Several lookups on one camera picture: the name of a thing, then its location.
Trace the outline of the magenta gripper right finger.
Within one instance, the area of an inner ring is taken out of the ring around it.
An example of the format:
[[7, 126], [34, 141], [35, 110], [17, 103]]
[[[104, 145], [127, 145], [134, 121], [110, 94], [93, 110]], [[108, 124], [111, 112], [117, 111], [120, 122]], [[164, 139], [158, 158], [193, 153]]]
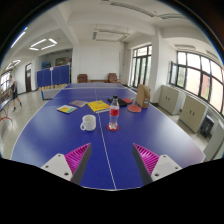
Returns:
[[181, 167], [168, 155], [157, 155], [136, 143], [133, 144], [132, 153], [144, 185], [181, 170]]

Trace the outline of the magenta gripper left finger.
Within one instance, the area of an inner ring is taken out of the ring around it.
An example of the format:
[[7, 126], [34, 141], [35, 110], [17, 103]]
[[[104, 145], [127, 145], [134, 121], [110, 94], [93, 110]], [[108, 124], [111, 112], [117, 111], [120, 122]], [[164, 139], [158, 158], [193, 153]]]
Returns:
[[91, 144], [87, 143], [67, 154], [56, 154], [42, 169], [79, 185], [91, 153]]

